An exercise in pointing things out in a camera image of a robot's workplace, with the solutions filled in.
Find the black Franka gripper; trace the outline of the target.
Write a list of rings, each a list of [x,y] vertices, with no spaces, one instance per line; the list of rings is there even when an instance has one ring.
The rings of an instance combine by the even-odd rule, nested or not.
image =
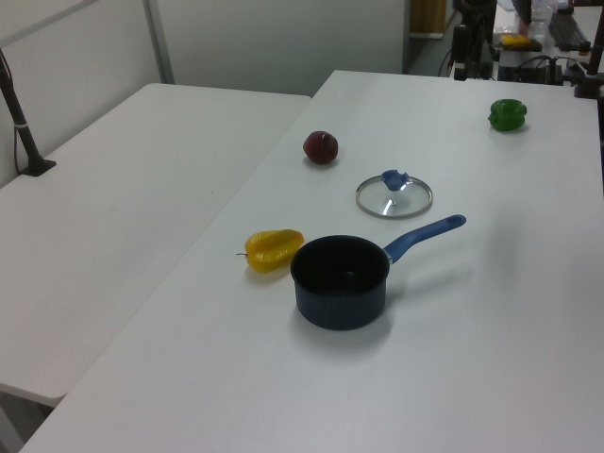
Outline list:
[[[478,55],[478,78],[491,79],[494,60],[489,43],[492,42],[494,34],[496,0],[454,0],[454,10],[461,14],[462,23],[454,27],[452,38],[454,79],[465,81],[467,78],[469,32],[473,41],[484,41]]]

